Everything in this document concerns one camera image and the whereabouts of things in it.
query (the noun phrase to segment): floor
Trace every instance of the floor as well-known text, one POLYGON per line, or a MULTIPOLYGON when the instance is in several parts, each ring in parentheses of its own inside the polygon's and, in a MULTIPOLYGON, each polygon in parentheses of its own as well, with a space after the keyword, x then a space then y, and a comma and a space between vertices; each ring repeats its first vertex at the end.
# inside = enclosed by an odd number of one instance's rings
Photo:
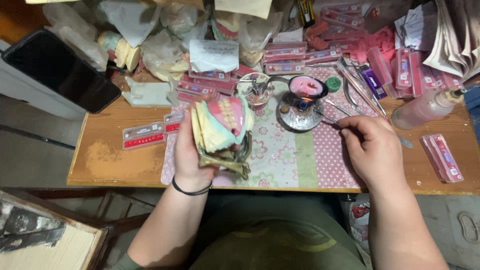
MULTIPOLYGON (((480 107, 472 108, 471 112, 475 109, 478 109, 475 113, 480 114, 480 107)), ((479 123, 475 115, 471 119, 474 124, 479 123)), ((62 119, 0 95, 0 124, 75 146, 82 122, 62 119)), ((72 186, 66 185, 66 177, 72 157, 73 150, 0 130, 0 186, 71 188, 72 186)), ((162 192, 163 189, 158 188, 138 188, 132 197, 156 205, 162 192)), ((445 258, 466 269, 474 269, 468 266, 480 265, 478 247, 470 248, 470 244, 462 240, 461 227, 456 218, 461 211, 469 211, 480 217, 480 197, 417 196, 417 200, 427 226, 445 258)), ((91 209, 96 209, 99 201, 90 199, 57 203, 88 215, 91 209)), ((112 211, 113 216, 118 213, 118 209, 112 211)), ((133 210, 131 215, 145 211, 149 209, 133 210)), ((136 232, 126 233, 117 240, 108 258, 110 265, 127 250, 136 232)))

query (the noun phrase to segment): spray bottle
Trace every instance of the spray bottle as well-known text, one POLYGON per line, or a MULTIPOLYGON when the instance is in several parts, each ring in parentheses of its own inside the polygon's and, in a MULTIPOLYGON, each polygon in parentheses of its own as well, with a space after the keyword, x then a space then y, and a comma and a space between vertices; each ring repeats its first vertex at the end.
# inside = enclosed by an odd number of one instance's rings
POLYGON ((421 95, 392 113, 393 124, 399 129, 407 130, 440 119, 463 101, 466 92, 465 89, 448 89, 421 95))

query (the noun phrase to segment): smartphone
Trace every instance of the smartphone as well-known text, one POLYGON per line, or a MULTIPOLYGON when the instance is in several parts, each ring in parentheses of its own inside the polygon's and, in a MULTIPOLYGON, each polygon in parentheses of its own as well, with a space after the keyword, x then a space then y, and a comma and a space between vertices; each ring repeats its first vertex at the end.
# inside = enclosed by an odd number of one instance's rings
POLYGON ((48 30, 31 33, 6 49, 2 59, 90 113, 99 113, 121 91, 48 30))

